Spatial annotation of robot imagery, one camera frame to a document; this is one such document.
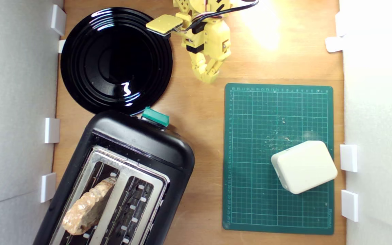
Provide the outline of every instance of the green cutting mat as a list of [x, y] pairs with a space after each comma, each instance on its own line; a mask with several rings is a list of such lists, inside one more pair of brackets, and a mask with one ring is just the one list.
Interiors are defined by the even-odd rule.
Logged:
[[224, 229], [333, 234], [333, 181], [291, 194], [271, 165], [309, 140], [325, 142], [333, 158], [331, 87], [226, 85]]

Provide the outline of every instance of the wooden surface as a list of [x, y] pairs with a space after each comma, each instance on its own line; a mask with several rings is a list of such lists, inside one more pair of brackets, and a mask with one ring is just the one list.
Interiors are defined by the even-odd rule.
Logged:
[[[66, 34], [83, 17], [111, 6], [135, 8], [152, 17], [176, 12], [171, 0], [65, 0]], [[335, 35], [338, 10], [337, 0], [260, 0], [253, 9], [231, 14], [226, 22], [231, 29], [232, 55], [213, 85], [193, 77], [190, 58], [178, 36], [172, 35], [173, 76], [153, 108], [170, 116], [171, 124], [191, 145], [196, 165], [165, 244], [346, 244], [346, 221], [340, 209], [345, 178], [340, 170], [335, 181], [332, 236], [226, 231], [221, 225], [224, 87], [228, 82], [332, 86], [339, 169], [338, 145], [344, 141], [342, 55], [325, 50], [325, 38]], [[59, 182], [92, 117], [69, 96], [61, 76], [56, 116], [61, 119], [61, 138], [55, 147], [53, 170]]]

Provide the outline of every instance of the black toaster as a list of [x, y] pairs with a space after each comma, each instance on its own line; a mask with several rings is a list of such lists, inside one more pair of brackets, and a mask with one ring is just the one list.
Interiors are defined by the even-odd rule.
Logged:
[[[33, 244], [162, 244], [193, 166], [188, 144], [149, 115], [99, 113], [87, 125]], [[83, 235], [65, 231], [66, 211], [110, 176], [117, 181], [99, 223]]]

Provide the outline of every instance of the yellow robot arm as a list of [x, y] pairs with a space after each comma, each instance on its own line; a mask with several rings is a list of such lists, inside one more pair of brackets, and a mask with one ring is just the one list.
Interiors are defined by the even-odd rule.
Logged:
[[224, 22], [229, 12], [242, 10], [258, 3], [232, 8], [230, 0], [173, 0], [179, 8], [175, 16], [162, 15], [146, 24], [148, 30], [168, 36], [176, 31], [187, 49], [194, 75], [212, 83], [219, 74], [224, 60], [230, 56], [230, 29]]

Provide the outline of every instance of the white clip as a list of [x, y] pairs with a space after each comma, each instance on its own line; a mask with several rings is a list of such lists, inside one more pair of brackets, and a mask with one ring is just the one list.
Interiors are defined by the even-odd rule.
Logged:
[[340, 145], [341, 169], [358, 172], [358, 146]]
[[45, 143], [58, 143], [60, 141], [60, 120], [45, 118]]
[[50, 173], [42, 176], [42, 188], [40, 192], [41, 203], [44, 203], [54, 197], [56, 182], [56, 173]]
[[358, 222], [358, 194], [341, 190], [341, 215]]
[[327, 37], [325, 43], [326, 50], [329, 53], [341, 51], [344, 48], [344, 42], [342, 37]]
[[63, 46], [64, 46], [65, 43], [66, 43], [66, 39], [60, 40], [60, 41], [59, 41], [59, 54], [62, 53], [62, 51], [63, 51]]
[[64, 36], [66, 29], [66, 13], [56, 4], [52, 7], [51, 28], [60, 36]]
[[342, 37], [347, 34], [350, 23], [347, 20], [346, 15], [344, 12], [340, 11], [335, 15], [335, 28], [337, 32], [337, 37]]

